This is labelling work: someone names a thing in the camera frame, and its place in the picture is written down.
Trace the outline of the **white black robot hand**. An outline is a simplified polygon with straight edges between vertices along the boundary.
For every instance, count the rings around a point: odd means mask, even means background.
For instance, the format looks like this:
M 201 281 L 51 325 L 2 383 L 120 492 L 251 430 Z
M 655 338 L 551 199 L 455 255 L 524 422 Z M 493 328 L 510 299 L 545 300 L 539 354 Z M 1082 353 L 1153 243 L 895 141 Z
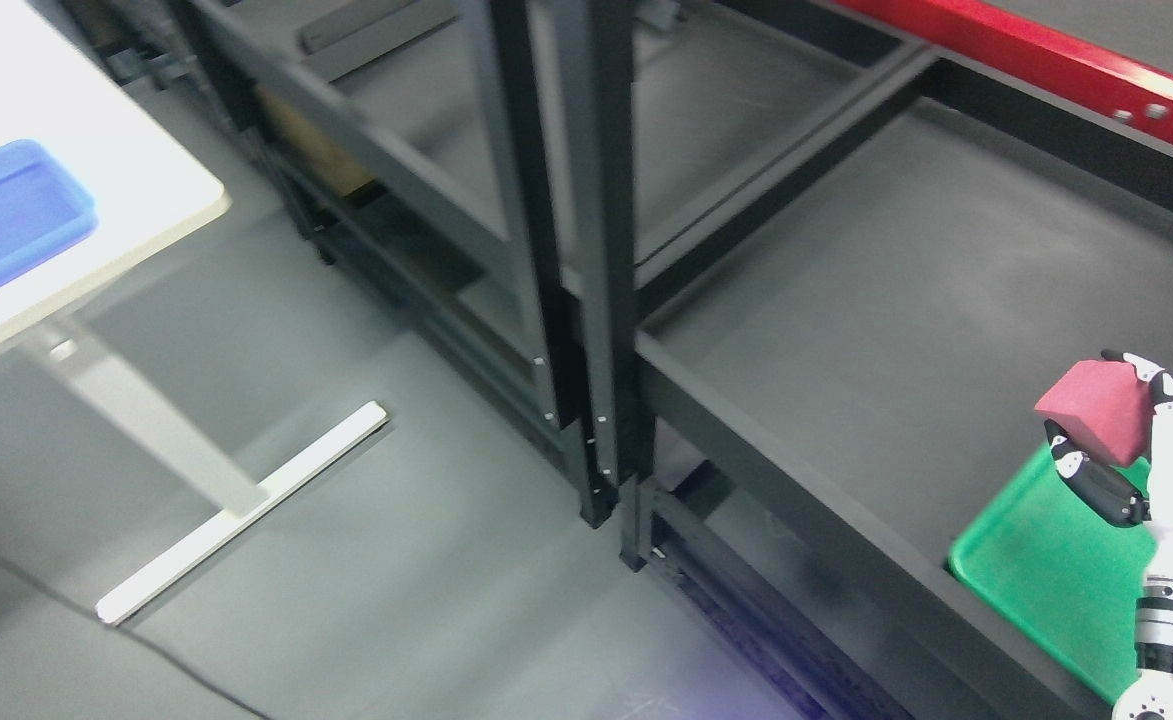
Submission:
M 1043 417 L 1049 451 L 1058 478 L 1099 518 L 1117 528 L 1143 527 L 1157 541 L 1157 552 L 1145 575 L 1173 577 L 1173 375 L 1147 356 L 1104 349 L 1101 359 L 1130 364 L 1148 383 L 1153 417 L 1150 447 L 1133 466 L 1110 466 L 1094 460 L 1066 436 L 1055 421 Z

